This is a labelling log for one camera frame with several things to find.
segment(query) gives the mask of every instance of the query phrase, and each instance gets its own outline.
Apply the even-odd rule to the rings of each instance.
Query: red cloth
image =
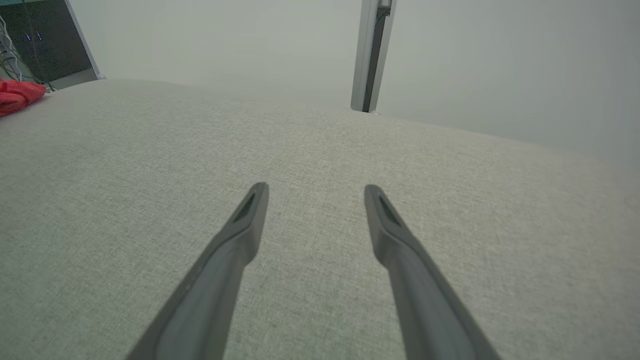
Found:
[[[0,79],[0,117],[15,113],[41,98],[47,88],[27,81]]]

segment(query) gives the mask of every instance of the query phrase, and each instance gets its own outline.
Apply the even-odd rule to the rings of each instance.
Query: metal frame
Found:
[[[98,65],[95,63],[95,59],[91,54],[91,50],[89,50],[89,45],[86,43],[86,39],[84,38],[84,34],[82,34],[82,30],[80,29],[80,23],[78,23],[78,19],[76,18],[76,14],[74,13],[74,9],[71,7],[70,0],[65,0],[65,4],[67,6],[67,10],[69,10],[69,15],[71,15],[71,19],[74,20],[74,25],[76,26],[76,31],[80,36],[80,40],[82,40],[82,45],[84,46],[84,51],[86,51],[86,55],[89,57],[89,61],[91,62],[91,67],[93,68],[93,72],[95,73],[95,77],[98,80],[106,79],[104,75],[100,73],[98,70]]]
[[[353,90],[351,92],[351,109],[356,111],[363,111],[364,108],[378,7],[381,5],[388,6],[389,3],[391,5],[391,12],[385,19],[378,64],[376,66],[376,75],[374,77],[371,101],[369,103],[369,112],[374,111],[378,103],[378,93],[380,92],[380,83],[382,80],[383,69],[385,67],[389,39],[391,37],[391,27],[396,14],[397,0],[362,0],[358,48],[356,50],[356,64],[353,74]]]

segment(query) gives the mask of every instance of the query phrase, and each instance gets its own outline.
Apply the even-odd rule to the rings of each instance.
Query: gray fabric surface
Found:
[[[400,359],[381,186],[506,359],[640,356],[640,191],[595,160],[195,88],[96,81],[0,119],[0,359],[122,359],[267,181],[226,359]]]

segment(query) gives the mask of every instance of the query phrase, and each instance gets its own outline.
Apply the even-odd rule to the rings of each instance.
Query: wire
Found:
[[[13,53],[13,59],[14,59],[14,62],[15,62],[15,68],[18,69],[18,72],[20,73],[19,79],[20,79],[20,81],[22,81],[22,70],[20,70],[20,67],[18,66],[18,59],[17,59],[17,57],[15,55],[16,51],[13,51],[13,40],[11,40],[11,37],[9,36],[9,32],[6,30],[6,22],[2,18],[2,15],[0,15],[0,20],[2,20],[3,35],[9,40],[9,47],[5,46],[5,48],[8,50],[9,53]]]
[[[7,63],[9,63],[9,60],[14,59],[14,58],[5,57],[4,53],[7,53],[7,50],[5,50],[5,51],[0,53],[0,55],[3,55],[3,57],[4,57],[4,59],[2,61],[0,61],[0,69],[3,69],[4,72],[7,74],[7,76],[9,76],[9,78],[11,78],[12,80],[16,80],[17,81],[18,79],[13,77],[12,74],[15,75],[15,76],[18,76],[18,74],[16,74],[15,71],[13,71],[13,69],[11,69],[11,64],[10,64],[10,68],[9,69],[7,69],[6,66],[4,65],[5,61]],[[42,80],[38,79],[35,75],[33,75],[33,76],[24,75],[23,78],[32,79],[34,83],[36,83],[38,85],[44,85],[44,82]],[[47,86],[47,88],[52,92],[57,90],[57,88],[53,87],[53,85],[51,85],[51,84],[49,84],[49,86]]]
[[[25,15],[27,15],[27,21],[29,22],[29,29],[31,30],[31,38],[35,39],[35,35],[34,35],[34,31],[33,31],[33,24],[31,23],[31,16],[29,15],[29,9],[27,8],[27,3],[25,2],[25,0],[22,0],[22,7],[24,9],[24,13]],[[44,71],[42,71],[42,66],[40,65],[40,60],[38,60],[38,51],[36,50],[36,42],[34,40],[31,41],[31,45],[33,46],[33,55],[36,58],[36,64],[38,64],[38,69],[40,70],[40,75],[44,78]],[[46,78],[45,79],[45,83],[47,85],[49,85],[49,87],[51,88],[51,91],[55,91],[54,87],[51,86],[51,83],[49,82],[49,79]]]

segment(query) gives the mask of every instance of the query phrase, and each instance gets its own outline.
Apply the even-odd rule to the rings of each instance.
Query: black panel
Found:
[[[33,29],[29,26],[27,12]],[[0,14],[18,53],[31,73],[42,81],[91,68],[64,0],[0,6]]]

